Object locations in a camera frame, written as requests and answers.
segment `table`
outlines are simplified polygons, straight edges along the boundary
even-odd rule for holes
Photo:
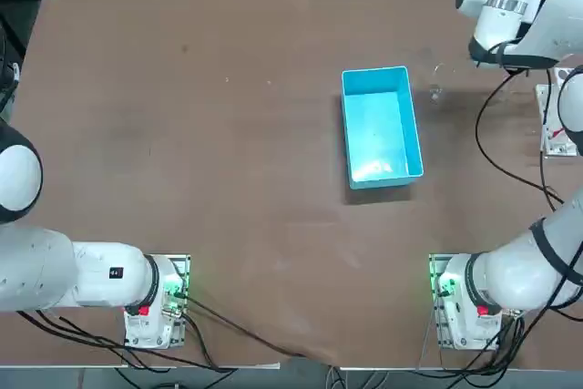
[[[474,143],[477,110],[503,77],[468,61],[474,26],[454,0],[45,0],[14,117],[46,171],[26,222],[188,252],[199,299],[312,358],[417,366],[428,254],[493,249],[547,214],[542,194],[491,168]],[[352,192],[341,72],[398,65],[414,85],[425,175]],[[533,87],[545,81],[516,79],[482,127],[495,160],[532,180]],[[433,83],[445,91],[437,101]],[[547,180],[567,197],[580,171],[553,160]],[[94,333],[121,335],[118,309],[71,312]],[[1,321],[2,364],[118,364],[15,316]],[[219,363],[282,359],[200,324]],[[580,369],[582,341],[549,315],[515,366]],[[201,360],[193,339],[171,353]],[[467,357],[446,353],[445,365]],[[432,333],[423,366],[438,365]]]

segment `blue container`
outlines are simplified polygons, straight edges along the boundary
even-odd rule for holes
[[[406,67],[343,72],[351,189],[403,186],[423,175]]]

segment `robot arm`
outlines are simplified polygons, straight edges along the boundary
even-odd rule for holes
[[[474,60],[475,41],[498,45],[517,35],[516,24],[508,24],[507,11],[497,8],[498,11],[493,12],[489,0],[479,5],[483,1],[463,0],[460,4],[458,0],[458,9],[479,17],[470,43]],[[575,36],[579,26],[573,28],[576,21],[580,23],[583,19],[582,5],[578,0],[547,0],[524,36],[515,43],[503,43],[490,51],[497,54],[492,64],[547,68],[544,63],[540,64],[541,60],[557,62],[570,53],[583,51],[583,42]],[[523,24],[528,14],[525,9]],[[518,53],[528,58],[514,62]],[[557,103],[565,132],[578,150],[583,151],[583,67],[573,69],[565,78]],[[568,265],[582,242],[583,189],[580,189],[572,200],[547,218],[533,223],[529,230],[508,244],[490,252],[453,256],[437,285],[453,346],[457,349],[486,347],[500,330],[502,311],[527,312],[543,307],[565,274],[568,280],[553,304],[575,301],[583,292],[583,260],[579,260],[573,270]]]
[[[34,146],[0,119],[0,312],[123,307],[132,346],[183,344],[185,302],[174,294],[188,292],[188,274],[183,278],[170,256],[11,223],[34,207],[42,185]]]
[[[477,18],[469,53],[483,66],[546,69],[583,51],[579,0],[455,0]]]

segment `sticker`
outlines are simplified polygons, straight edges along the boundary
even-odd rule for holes
[[[124,278],[124,268],[109,268],[109,279],[118,280]]]

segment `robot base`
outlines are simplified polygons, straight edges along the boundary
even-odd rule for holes
[[[165,349],[184,345],[187,301],[173,293],[189,293],[190,256],[151,254],[159,269],[158,293],[148,308],[124,311],[125,343],[137,348]]]
[[[465,265],[469,257],[469,254],[429,256],[435,324],[441,348],[482,350],[500,331],[502,313],[479,314],[483,312],[467,294]],[[497,346],[498,342],[492,342],[488,349],[495,350]]]

